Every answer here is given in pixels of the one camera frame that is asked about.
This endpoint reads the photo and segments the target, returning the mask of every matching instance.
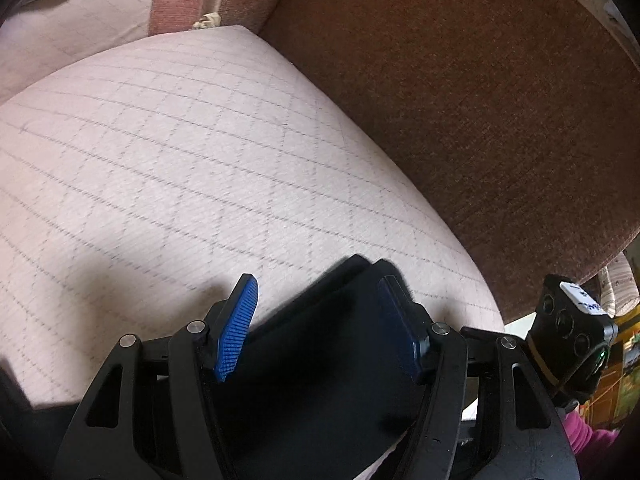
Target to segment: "pink fabric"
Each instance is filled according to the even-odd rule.
[[[578,463],[580,477],[585,478],[603,460],[618,434],[607,430],[592,430],[576,412],[569,413],[563,425]]]

